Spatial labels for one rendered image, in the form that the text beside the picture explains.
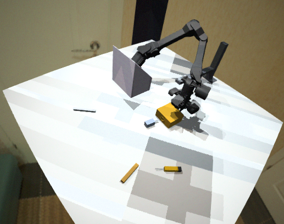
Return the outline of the yellow flat bar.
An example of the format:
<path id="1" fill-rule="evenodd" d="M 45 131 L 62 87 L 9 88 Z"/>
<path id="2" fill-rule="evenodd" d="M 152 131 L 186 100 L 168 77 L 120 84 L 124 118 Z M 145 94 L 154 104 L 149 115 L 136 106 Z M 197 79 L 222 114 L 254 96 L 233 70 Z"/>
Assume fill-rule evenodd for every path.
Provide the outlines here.
<path id="1" fill-rule="evenodd" d="M 126 180 L 131 176 L 131 174 L 138 168 L 139 164 L 135 163 L 134 166 L 128 171 L 128 173 L 121 179 L 122 183 L 125 183 Z"/>

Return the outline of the yellow screwdriver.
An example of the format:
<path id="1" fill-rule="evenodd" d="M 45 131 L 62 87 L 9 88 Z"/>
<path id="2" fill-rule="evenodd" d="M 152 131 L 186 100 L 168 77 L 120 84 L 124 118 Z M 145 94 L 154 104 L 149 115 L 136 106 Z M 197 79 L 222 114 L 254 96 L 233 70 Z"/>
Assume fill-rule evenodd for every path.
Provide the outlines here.
<path id="1" fill-rule="evenodd" d="M 165 172 L 181 172 L 181 166 L 165 166 L 162 170 L 164 170 Z"/>

